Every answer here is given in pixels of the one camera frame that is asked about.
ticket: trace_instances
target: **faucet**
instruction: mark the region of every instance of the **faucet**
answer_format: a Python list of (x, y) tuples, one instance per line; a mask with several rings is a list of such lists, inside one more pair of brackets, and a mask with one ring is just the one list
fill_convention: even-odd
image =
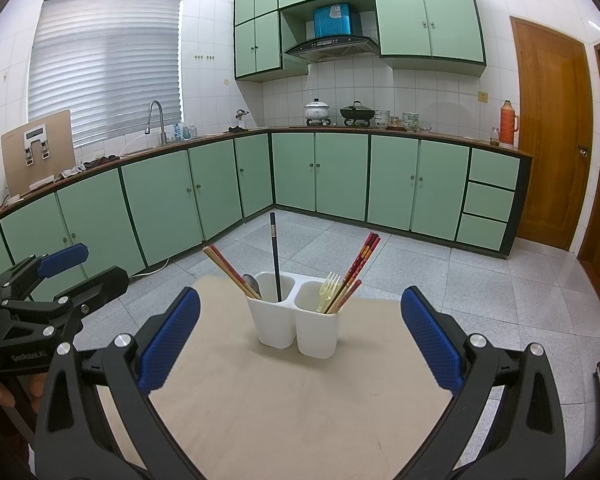
[(160, 101), (153, 100), (149, 105), (149, 118), (146, 120), (146, 128), (144, 130), (145, 135), (149, 135), (151, 133), (151, 127), (149, 124), (151, 123), (151, 110), (154, 107), (154, 103), (158, 105), (158, 111), (160, 112), (160, 144), (165, 146), (167, 144), (167, 134), (164, 131), (164, 117), (162, 116), (162, 105)]

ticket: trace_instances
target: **wooden board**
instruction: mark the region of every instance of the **wooden board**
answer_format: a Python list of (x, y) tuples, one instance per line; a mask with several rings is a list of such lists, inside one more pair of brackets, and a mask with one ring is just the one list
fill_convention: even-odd
[[(33, 164), (27, 166), (24, 155), (24, 132), (46, 124), (46, 140), (49, 156), (42, 158), (40, 143), (31, 145)], [(15, 130), (5, 133), (2, 143), (2, 159), (4, 174), (7, 179), (9, 195), (24, 195), (29, 186), (48, 176), (58, 176), (61, 171), (75, 166), (74, 143), (71, 137), (71, 116), (64, 110), (30, 123), (23, 124)]]
[[(397, 301), (350, 300), (336, 352), (321, 360), (296, 343), (261, 344), (229, 279), (203, 276), (193, 287), (200, 320), (150, 400), (206, 478), (390, 480), (451, 400)], [(126, 459), (139, 465), (109, 390), (100, 397)]]

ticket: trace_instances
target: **window blind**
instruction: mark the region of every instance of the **window blind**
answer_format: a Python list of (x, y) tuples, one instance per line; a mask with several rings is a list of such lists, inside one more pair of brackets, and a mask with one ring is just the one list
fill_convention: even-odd
[(144, 130), (154, 99), (165, 124), (181, 121), (180, 1), (45, 0), (29, 67), (29, 121), (71, 110), (76, 148)]

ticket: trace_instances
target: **bottle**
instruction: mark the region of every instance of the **bottle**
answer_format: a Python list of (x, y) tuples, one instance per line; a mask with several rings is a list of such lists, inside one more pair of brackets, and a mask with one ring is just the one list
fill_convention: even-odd
[(520, 127), (520, 117), (516, 115), (516, 111), (511, 106), (511, 101), (504, 101), (500, 109), (500, 143), (513, 148), (513, 133)]

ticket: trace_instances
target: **drawer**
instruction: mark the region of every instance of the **drawer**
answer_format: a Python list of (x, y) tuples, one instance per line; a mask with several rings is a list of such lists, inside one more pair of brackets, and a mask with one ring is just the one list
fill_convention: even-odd
[(509, 221), (513, 191), (469, 182), (464, 199), (464, 212)]
[(516, 189), (520, 160), (515, 156), (474, 148), (469, 179), (494, 186)]
[(497, 251), (502, 244), (506, 227), (504, 222), (463, 214), (456, 241)]

